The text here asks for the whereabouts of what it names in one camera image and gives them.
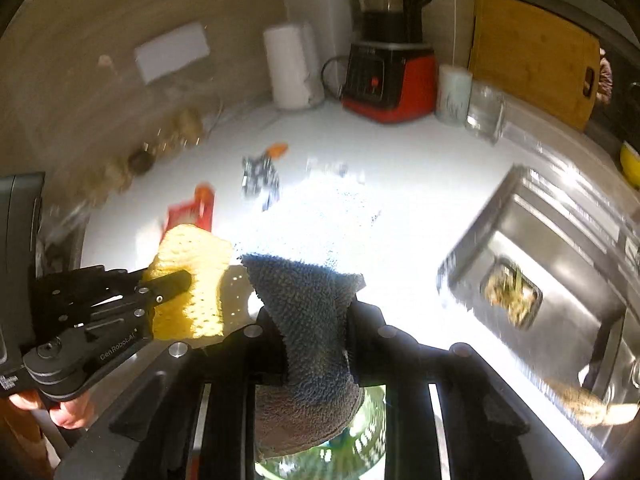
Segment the left hand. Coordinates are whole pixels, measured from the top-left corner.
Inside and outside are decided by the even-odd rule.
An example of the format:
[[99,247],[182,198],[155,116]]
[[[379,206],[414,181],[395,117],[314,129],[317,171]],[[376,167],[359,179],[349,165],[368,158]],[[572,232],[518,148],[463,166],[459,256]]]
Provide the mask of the left hand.
[[[12,394],[9,400],[17,408],[24,411],[40,410],[44,402],[38,390],[26,390]],[[56,426],[67,430],[88,427],[94,417],[96,407],[91,401],[90,393],[83,393],[78,398],[66,402],[55,403],[48,412]]]

